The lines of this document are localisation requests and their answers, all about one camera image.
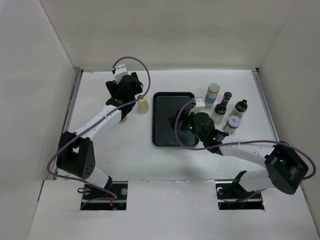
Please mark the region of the yellow cap spice bottle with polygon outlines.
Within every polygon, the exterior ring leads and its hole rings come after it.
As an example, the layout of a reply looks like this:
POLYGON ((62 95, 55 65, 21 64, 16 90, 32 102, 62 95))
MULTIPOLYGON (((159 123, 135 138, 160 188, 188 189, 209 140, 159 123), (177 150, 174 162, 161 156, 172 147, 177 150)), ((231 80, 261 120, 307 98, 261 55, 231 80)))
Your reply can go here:
POLYGON ((149 104, 147 101, 147 97, 144 96, 137 102, 137 112, 139 114, 146 114, 148 111, 149 111, 149 104))

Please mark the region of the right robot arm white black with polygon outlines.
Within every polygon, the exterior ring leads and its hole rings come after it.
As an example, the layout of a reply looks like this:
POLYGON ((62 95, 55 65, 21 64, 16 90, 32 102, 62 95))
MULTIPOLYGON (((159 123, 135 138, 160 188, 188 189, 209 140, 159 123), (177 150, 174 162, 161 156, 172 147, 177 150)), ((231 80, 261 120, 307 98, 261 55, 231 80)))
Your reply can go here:
POLYGON ((249 192, 274 188, 293 195, 309 168, 292 146, 269 140, 245 141, 216 129, 214 121, 205 112, 190 110, 168 119, 176 131, 191 132, 210 153, 234 157, 261 166, 261 170, 242 170, 233 180, 232 192, 238 198, 249 192))

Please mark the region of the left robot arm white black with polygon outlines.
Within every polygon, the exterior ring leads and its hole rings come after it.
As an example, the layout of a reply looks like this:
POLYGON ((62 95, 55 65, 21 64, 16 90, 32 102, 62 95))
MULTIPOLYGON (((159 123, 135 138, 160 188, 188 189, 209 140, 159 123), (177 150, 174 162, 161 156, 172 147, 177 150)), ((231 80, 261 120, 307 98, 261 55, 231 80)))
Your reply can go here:
POLYGON ((143 84, 136 72, 119 73, 115 79, 105 83, 110 98, 100 112, 75 132, 64 132, 59 141, 63 151, 57 156, 59 169, 74 175, 86 184, 95 187, 100 199, 112 195, 112 178, 96 165, 94 140, 108 131, 132 111, 136 96, 143 92, 143 84))

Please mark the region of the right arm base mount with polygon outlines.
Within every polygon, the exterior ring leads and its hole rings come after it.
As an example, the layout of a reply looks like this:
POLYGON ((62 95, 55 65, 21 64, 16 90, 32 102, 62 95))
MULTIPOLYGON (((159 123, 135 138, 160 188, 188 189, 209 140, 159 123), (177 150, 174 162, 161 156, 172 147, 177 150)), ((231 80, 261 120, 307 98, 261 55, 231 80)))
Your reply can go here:
POLYGON ((262 190, 246 191, 232 181, 215 182, 219 210, 264 210, 262 190))

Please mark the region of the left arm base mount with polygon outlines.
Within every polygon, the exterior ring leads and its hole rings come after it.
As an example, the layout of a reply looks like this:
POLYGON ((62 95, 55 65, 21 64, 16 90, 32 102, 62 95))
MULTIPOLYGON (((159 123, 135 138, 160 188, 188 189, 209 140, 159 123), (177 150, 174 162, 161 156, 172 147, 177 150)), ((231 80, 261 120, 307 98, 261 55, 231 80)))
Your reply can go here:
POLYGON ((78 188, 81 194, 80 210, 82 211, 125 211, 127 209, 128 182, 114 181, 112 194, 96 189, 88 184, 78 188))

